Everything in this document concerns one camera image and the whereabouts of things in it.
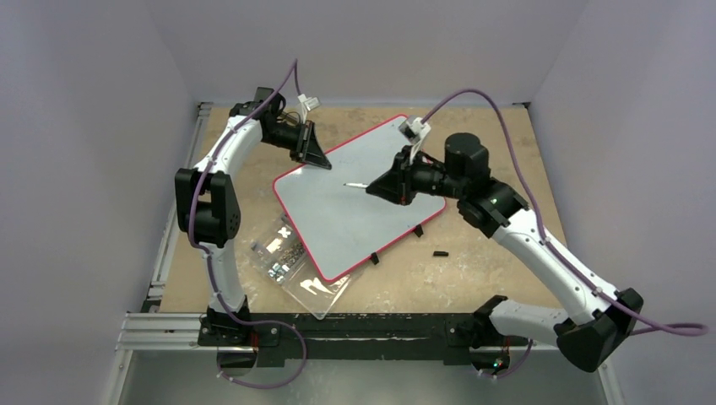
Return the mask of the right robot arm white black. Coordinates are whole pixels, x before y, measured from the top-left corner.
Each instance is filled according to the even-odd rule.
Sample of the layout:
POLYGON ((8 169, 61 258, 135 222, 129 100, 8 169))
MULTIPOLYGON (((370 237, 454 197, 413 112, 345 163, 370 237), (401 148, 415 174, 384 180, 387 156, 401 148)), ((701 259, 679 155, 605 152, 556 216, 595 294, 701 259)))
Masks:
POLYGON ((557 348, 582 371, 596 371, 632 333, 643 297, 604 281, 548 232, 540 232, 536 211, 491 175, 489 151, 477 136, 450 135, 444 158, 439 161, 423 152, 411 158, 405 146, 366 193, 400 206, 411 204, 420 193, 455 199, 463 220, 511 252, 562 306, 523 305, 495 295, 458 335, 469 336, 474 348, 509 336, 527 338, 557 348))

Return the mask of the white black marker pen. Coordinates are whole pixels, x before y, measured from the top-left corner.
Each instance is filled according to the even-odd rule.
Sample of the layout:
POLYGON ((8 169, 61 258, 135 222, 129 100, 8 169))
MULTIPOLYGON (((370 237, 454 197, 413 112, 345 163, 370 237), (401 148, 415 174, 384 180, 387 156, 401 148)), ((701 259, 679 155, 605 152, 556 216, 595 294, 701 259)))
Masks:
POLYGON ((357 189, 366 189, 368 187, 365 183, 358 183, 358 182, 346 182, 344 183, 344 186, 351 187, 351 188, 357 188, 357 189))

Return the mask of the pink framed whiteboard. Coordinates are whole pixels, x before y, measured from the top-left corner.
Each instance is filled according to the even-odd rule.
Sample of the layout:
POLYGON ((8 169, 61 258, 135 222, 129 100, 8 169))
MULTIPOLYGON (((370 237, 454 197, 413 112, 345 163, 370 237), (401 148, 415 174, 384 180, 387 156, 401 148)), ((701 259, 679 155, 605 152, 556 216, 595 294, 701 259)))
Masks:
POLYGON ((399 206, 344 186, 367 184, 391 167, 408 143, 399 132, 405 119, 396 115, 331 148, 331 170, 300 165, 274 179, 274 195, 323 280, 342 278, 445 210, 443 197, 420 194, 399 206))

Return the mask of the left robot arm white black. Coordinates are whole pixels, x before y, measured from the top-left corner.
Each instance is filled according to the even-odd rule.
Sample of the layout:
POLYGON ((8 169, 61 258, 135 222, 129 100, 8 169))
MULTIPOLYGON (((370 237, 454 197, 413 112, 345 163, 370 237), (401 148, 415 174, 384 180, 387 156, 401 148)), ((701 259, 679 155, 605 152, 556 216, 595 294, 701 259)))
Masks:
POLYGON ((332 165, 320 147, 310 111, 317 97, 298 96, 299 110, 285 111, 285 97, 271 88, 257 88, 252 100, 235 104, 225 130, 191 169, 174 177, 176 216, 180 230, 204 259, 210 298, 200 319, 198 345, 233 346, 250 343, 255 321, 236 265, 234 239, 241 210, 232 178, 248 155, 266 143, 289 152, 296 163, 329 170, 332 165))

